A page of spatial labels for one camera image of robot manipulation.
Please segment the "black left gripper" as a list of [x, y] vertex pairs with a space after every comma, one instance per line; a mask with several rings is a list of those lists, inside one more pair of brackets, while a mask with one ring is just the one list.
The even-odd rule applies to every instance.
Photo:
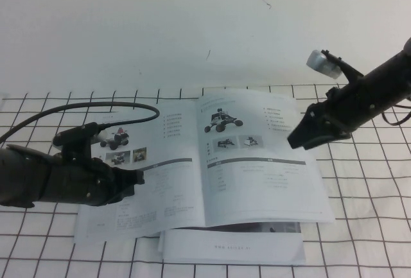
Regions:
[[57, 160], [49, 168], [43, 201], [103, 206], [134, 196], [144, 184], [144, 171], [115, 169], [100, 159]]

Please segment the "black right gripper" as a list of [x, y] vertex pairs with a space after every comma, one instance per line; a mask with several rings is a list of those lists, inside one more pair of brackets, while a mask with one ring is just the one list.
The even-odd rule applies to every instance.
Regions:
[[370, 102], [368, 86], [363, 77], [341, 89], [331, 89], [327, 100], [310, 105], [287, 138], [291, 148], [310, 150], [349, 139], [351, 132], [365, 122], [365, 105]]

